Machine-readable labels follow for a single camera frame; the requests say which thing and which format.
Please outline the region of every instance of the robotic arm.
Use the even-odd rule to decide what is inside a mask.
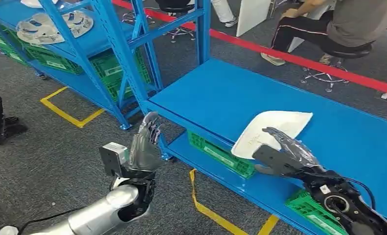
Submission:
[[[375,199],[365,185],[326,171],[303,143],[285,133],[272,127],[263,131],[272,135],[283,151],[262,145],[253,157],[268,167],[257,165],[259,172],[302,180],[311,197],[336,217],[350,235],[387,235],[387,220],[375,211]],[[351,182],[368,191],[372,208]]]
[[[108,235],[147,215],[154,195],[155,170],[161,163],[157,117],[154,112],[146,115],[134,136],[130,153],[125,146],[113,142],[100,148],[105,171],[114,178],[107,196],[32,235]],[[22,235],[29,223],[19,232],[15,227],[6,226],[0,235]]]

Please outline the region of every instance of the silver robotic arm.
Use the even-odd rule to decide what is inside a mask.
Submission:
[[[120,216],[139,197],[136,186],[122,185],[97,202],[71,214],[68,219],[32,235],[106,235],[123,229],[146,215]]]
[[[131,151],[113,142],[100,148],[105,171],[113,177],[110,192],[105,197],[32,235],[108,235],[146,216],[154,194],[155,170],[161,163],[157,148],[160,135],[157,118],[156,112],[145,116],[133,138]],[[23,235],[29,223],[56,216],[29,221],[19,231],[16,227],[6,226],[0,230],[0,235]]]

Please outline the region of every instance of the black pants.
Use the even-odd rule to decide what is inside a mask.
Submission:
[[[271,48],[287,52],[294,37],[298,37],[328,49],[342,50],[342,46],[327,36],[327,25],[333,19],[333,11],[326,11],[319,20],[299,16],[284,17],[278,24]]]

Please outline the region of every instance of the blue shelving unit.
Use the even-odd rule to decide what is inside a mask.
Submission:
[[[133,97],[130,99],[124,98],[125,87],[128,84],[127,80],[123,79],[119,91],[119,99],[118,102],[115,103],[89,61],[90,57],[111,48],[110,42],[107,39],[107,35],[104,32],[99,18],[97,18],[94,12],[83,8],[87,5],[90,5],[90,2],[85,0],[79,3],[70,4],[59,1],[57,4],[53,4],[51,1],[43,0],[41,1],[41,4],[44,7],[43,9],[27,7],[21,4],[19,0],[1,0],[0,24],[11,30],[15,30],[19,21],[26,20],[39,12],[48,13],[65,38],[65,42],[45,45],[45,47],[52,50],[56,54],[79,64],[84,69],[85,73],[80,75],[73,75],[67,72],[54,70],[50,67],[42,66],[34,60],[28,61],[22,48],[17,47],[15,43],[13,43],[8,37],[4,35],[4,33],[1,32],[1,30],[0,34],[5,38],[6,41],[10,43],[13,48],[15,48],[15,51],[21,55],[21,58],[24,61],[28,61],[30,63],[30,65],[36,70],[37,74],[49,75],[50,77],[70,87],[78,94],[82,95],[86,99],[114,115],[120,122],[120,127],[122,129],[129,128],[131,125],[128,123],[127,118],[129,115],[136,113],[139,108],[136,108],[127,114],[122,114],[121,112],[125,105],[135,101]],[[88,33],[75,39],[62,19],[61,15],[77,9],[92,17],[94,19],[94,26]],[[117,30],[120,31],[125,40],[130,40],[132,37],[137,36],[143,29],[143,27],[137,27],[135,29],[133,25],[126,23],[120,23],[117,27]],[[150,67],[156,68],[157,65],[150,64]],[[155,71],[153,72],[153,80],[154,85],[149,85],[148,90],[159,91],[162,88],[161,79],[157,76]]]
[[[165,118],[229,150],[260,112],[313,112],[313,119],[299,139],[325,167],[368,185],[375,194],[378,212],[387,217],[387,120],[210,58],[207,0],[196,1],[195,11],[145,31],[128,42],[117,30],[118,21],[113,16],[111,3],[91,2],[98,16],[105,20],[105,31],[144,113],[158,111]],[[139,24],[144,23],[141,0],[132,0],[132,5]],[[148,97],[134,61],[129,60],[131,50],[191,20],[196,21],[198,67]],[[244,179],[191,146],[186,133],[171,143],[161,140],[160,148],[163,158],[181,159],[304,233],[324,234],[284,205],[300,188],[301,182],[262,174]],[[368,202],[367,194],[363,192],[363,195]]]

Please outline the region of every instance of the gray shirt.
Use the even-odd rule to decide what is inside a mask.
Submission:
[[[346,47],[378,39],[387,28],[387,0],[337,0],[329,38]]]

